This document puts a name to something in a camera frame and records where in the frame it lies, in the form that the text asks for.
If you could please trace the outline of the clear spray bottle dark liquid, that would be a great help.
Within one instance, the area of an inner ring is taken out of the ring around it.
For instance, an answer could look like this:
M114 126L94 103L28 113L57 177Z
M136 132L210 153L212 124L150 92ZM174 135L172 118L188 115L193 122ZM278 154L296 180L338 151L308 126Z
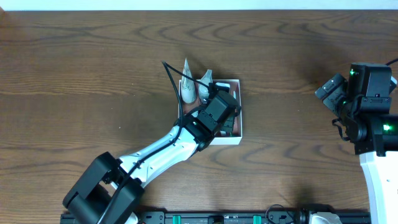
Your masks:
M210 86L210 83L213 82L212 72L212 70L208 69L204 76L202 76L202 78L200 79L200 84L198 85L198 96L201 103L203 104L208 103L210 95L208 87Z

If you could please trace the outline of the white Pantene tube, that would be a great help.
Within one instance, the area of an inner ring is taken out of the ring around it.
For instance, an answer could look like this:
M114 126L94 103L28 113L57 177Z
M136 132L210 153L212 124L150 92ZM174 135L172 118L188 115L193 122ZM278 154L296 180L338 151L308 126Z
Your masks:
M189 78L193 78L187 59L185 59L182 73L188 76ZM193 80L190 80L189 78L182 77L181 96L184 103L192 104L196 101L197 95L195 89L195 82Z

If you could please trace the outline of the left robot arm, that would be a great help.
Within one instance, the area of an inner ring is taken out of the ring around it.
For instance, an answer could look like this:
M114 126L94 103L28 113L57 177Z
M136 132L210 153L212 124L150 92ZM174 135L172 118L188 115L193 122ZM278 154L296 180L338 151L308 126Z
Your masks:
M197 116L186 114L164 137L138 152L118 159L109 152L99 155L67 193L63 206L78 223L137 223L134 209L146 185L207 148L241 105L219 91L197 110Z

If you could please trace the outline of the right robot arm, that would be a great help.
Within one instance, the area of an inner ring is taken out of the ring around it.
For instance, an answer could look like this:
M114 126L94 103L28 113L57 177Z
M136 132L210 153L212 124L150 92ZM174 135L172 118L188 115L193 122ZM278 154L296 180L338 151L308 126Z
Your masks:
M397 115L390 94L397 87L389 63L352 63L315 96L336 116L340 138L354 145L368 190L372 223L397 223Z

